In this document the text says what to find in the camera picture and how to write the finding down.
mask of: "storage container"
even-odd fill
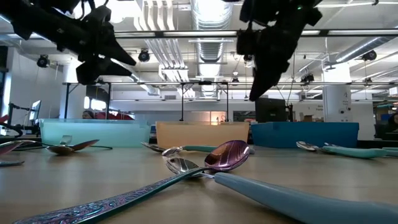
[[[156,122],[157,144],[165,149],[174,146],[219,146],[230,140],[247,142],[247,122]]]
[[[150,136],[146,121],[41,119],[40,130],[46,144],[59,144],[63,135],[71,135],[71,144],[99,139],[99,146],[141,147]]]
[[[324,143],[356,147],[358,123],[336,122],[270,122],[251,126],[256,146],[296,148],[297,141],[317,146]]]

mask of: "wooden table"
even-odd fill
[[[206,154],[182,152],[198,165]],[[1,223],[138,189],[173,174],[148,149],[85,149],[70,157],[12,152],[0,169]],[[326,197],[398,203],[398,159],[353,159],[300,149],[260,149],[232,173]],[[188,180],[102,223],[295,223],[211,179]]]

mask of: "person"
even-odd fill
[[[398,113],[391,115],[391,117],[388,119],[388,125],[386,127],[387,133],[394,131],[398,131]]]
[[[92,111],[85,110],[81,116],[83,119],[95,119],[95,115]]]

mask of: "light blue bin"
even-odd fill
[[[71,135],[71,144],[99,139],[99,146],[141,147],[150,137],[146,121],[41,119],[40,130],[46,144],[59,144],[63,135]]]
[[[358,123],[347,122],[269,122],[252,124],[253,142],[256,146],[296,148],[297,141],[316,146],[324,143],[343,147],[356,147]]]

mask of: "computer monitor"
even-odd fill
[[[256,100],[256,121],[258,123],[287,121],[285,100],[271,98]]]
[[[29,121],[35,121],[39,118],[39,111],[41,104],[42,104],[41,100],[38,100],[32,104],[32,107],[30,108],[32,111],[30,112]]]

